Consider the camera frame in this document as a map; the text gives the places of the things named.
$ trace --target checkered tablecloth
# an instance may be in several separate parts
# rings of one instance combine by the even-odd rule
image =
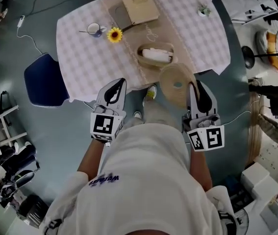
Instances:
[[[220,74],[230,64],[230,53],[212,0],[157,1],[190,51],[196,72],[213,69]],[[198,15],[199,4],[209,7],[209,17]],[[100,0],[72,11],[57,23],[58,61],[70,101],[92,101],[103,86],[120,77],[127,80],[128,91],[146,87],[135,57],[122,41],[112,44],[105,33],[93,38],[79,32],[93,22],[108,27],[114,23]]]

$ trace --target blue chair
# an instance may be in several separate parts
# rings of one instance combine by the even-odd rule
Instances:
[[[30,102],[39,107],[59,107],[69,98],[59,63],[48,53],[39,56],[25,70]]]

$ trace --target yellow flower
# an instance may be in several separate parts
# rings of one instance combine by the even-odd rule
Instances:
[[[112,27],[111,30],[107,33],[107,38],[112,43],[118,43],[122,37],[123,37],[123,33],[117,27]]]

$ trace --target logo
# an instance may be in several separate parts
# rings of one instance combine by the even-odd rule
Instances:
[[[198,135],[197,132],[190,133],[189,138],[190,138],[192,146],[195,150],[203,150],[204,149],[200,136]]]
[[[120,132],[120,130],[122,129],[122,127],[123,127],[123,123],[121,122],[120,125],[118,126],[118,129],[117,129],[116,133],[115,133],[115,138],[117,137],[117,135]]]
[[[93,180],[89,183],[89,186],[101,186],[104,183],[113,183],[119,180],[119,176],[114,176],[113,173],[109,173],[107,176],[105,174],[99,176],[96,180]]]
[[[103,135],[97,135],[97,134],[93,134],[94,137],[96,139],[100,139],[100,140],[107,140],[107,141],[113,141],[112,137],[107,137],[107,136],[103,136]]]
[[[114,117],[96,115],[93,132],[111,134]]]
[[[222,133],[219,128],[211,128],[206,130],[208,148],[216,148],[223,146]]]

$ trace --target floor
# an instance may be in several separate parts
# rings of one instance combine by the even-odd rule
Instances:
[[[64,0],[37,0],[34,11],[53,6]],[[93,0],[71,0],[53,9],[26,17],[20,35],[32,36],[39,49],[57,60],[56,23],[59,18]],[[231,53],[230,66],[218,76],[210,71],[198,78],[210,87],[218,101],[222,123],[229,122],[247,110],[249,94],[246,69],[234,27],[220,0],[213,0],[223,20]],[[90,109],[82,102],[65,102],[58,109],[45,109],[30,104],[25,90],[23,72],[39,55],[30,39],[16,37],[19,16],[32,9],[33,0],[10,2],[7,17],[0,24],[0,93],[9,91],[18,103],[17,129],[25,129],[36,146],[41,170],[26,186],[46,202],[51,202],[63,186],[64,179],[74,172],[89,143]],[[144,91],[127,95],[125,110],[128,116],[141,109]],[[157,100],[170,109],[180,122],[185,110],[170,105],[159,93]],[[229,174],[239,174],[247,157],[249,114],[239,117],[225,127],[226,145],[206,154],[213,182],[217,184]]]

